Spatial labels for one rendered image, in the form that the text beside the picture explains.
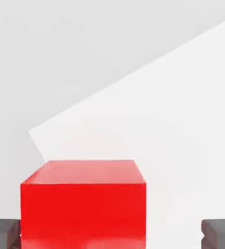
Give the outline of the small red cube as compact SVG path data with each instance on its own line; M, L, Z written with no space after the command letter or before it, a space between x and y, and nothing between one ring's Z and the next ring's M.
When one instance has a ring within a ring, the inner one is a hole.
M21 183L22 249L146 249L133 160L52 160Z

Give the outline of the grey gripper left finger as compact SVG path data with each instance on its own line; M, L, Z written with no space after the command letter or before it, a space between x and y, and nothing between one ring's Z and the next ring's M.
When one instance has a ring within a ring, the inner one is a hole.
M19 219L0 219L0 249L21 249Z

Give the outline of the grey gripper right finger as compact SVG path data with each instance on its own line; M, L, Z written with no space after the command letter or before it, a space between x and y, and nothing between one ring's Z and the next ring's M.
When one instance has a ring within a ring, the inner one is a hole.
M225 219L204 219L201 249L225 249Z

